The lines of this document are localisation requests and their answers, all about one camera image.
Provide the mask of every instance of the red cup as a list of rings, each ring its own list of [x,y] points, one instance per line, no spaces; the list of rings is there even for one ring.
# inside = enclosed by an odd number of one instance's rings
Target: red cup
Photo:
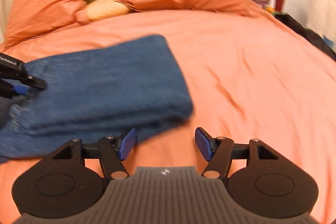
[[[279,13],[282,13],[284,3],[285,0],[275,0],[275,10]]]

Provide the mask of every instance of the orange bed sheet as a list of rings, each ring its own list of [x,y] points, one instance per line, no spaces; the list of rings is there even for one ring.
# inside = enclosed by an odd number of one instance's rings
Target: orange bed sheet
[[[148,34],[167,38],[194,102],[190,121],[138,145],[136,166],[206,162],[194,144],[196,127],[237,143],[259,138],[313,176],[319,198],[312,215],[336,218],[336,63],[255,6],[254,17],[163,10],[113,17],[21,42],[6,54],[24,61],[111,46]],[[0,222],[19,213],[11,186],[37,160],[0,165]],[[100,172],[99,163],[87,161]],[[241,168],[233,162],[231,171]]]

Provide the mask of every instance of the screw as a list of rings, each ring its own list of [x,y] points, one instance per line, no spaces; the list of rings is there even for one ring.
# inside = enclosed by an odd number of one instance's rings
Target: screw
[[[124,172],[124,171],[116,171],[116,172],[113,172],[113,173],[111,174],[111,178],[113,178],[113,179],[118,179],[118,180],[120,180],[120,179],[125,179],[125,178],[127,178],[127,177],[128,177],[128,175],[127,175],[127,173]]]
[[[221,176],[221,174],[217,171],[209,170],[205,171],[203,173],[203,176],[206,177],[207,179],[218,179]]]

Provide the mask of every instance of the blue gripper pad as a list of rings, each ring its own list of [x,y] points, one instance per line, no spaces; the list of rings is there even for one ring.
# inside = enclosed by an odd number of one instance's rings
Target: blue gripper pad
[[[28,88],[25,85],[15,85],[13,86],[13,90],[21,95],[27,95]]]
[[[210,161],[214,152],[211,150],[210,140],[204,136],[201,130],[195,131],[195,142],[206,161]]]
[[[121,160],[125,160],[129,153],[131,152],[135,142],[137,140],[137,132],[133,128],[127,135],[122,139],[120,150],[118,151],[118,157]]]

